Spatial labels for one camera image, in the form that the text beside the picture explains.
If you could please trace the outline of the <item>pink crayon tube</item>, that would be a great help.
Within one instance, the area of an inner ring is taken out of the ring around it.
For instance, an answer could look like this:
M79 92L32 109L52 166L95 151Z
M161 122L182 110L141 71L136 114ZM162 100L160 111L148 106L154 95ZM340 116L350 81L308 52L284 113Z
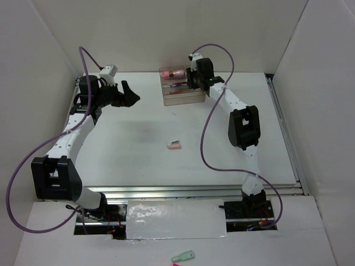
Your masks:
M185 71L180 70L172 70L172 71L164 71L162 73L162 78L164 79L182 79L186 75Z

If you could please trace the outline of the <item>pink eraser with sharpener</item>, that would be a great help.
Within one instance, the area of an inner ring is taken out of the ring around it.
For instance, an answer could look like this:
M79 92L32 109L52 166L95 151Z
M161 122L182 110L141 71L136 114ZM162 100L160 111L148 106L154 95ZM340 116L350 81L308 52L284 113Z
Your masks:
M167 142L166 147L168 150L179 150L182 148L179 140Z

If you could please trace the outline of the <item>blue gel pen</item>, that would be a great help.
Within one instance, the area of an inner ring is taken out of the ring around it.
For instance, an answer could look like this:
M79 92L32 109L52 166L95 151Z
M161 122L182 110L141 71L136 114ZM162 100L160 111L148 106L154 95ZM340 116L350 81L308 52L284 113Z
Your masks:
M169 86L170 88L176 89L176 88L185 88L187 87L186 84L173 84Z

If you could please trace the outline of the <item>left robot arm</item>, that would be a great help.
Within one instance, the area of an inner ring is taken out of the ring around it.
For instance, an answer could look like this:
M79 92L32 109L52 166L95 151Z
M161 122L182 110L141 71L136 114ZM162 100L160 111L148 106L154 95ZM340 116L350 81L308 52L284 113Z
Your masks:
M103 221L118 208L109 207L103 193L83 186L75 162L102 109L108 105L129 108L140 100L140 96L125 80L120 85L109 84L108 78L90 75L78 79L77 84L79 93L73 100L64 136L45 156L35 157L31 162L34 188L40 200L72 202L83 207L95 220Z

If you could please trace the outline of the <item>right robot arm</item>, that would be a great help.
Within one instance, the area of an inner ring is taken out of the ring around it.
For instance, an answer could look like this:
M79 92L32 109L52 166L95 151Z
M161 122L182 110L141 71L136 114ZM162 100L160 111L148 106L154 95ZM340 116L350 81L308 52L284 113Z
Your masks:
M209 58L200 53L189 55L191 67L186 69L189 89L201 89L215 100L229 115L227 136L230 144L238 148L245 157L248 169L237 169L245 173L242 183L242 211L248 217L255 217L267 204L262 179L258 175L257 146L261 137L258 108L241 101L226 82L214 74Z

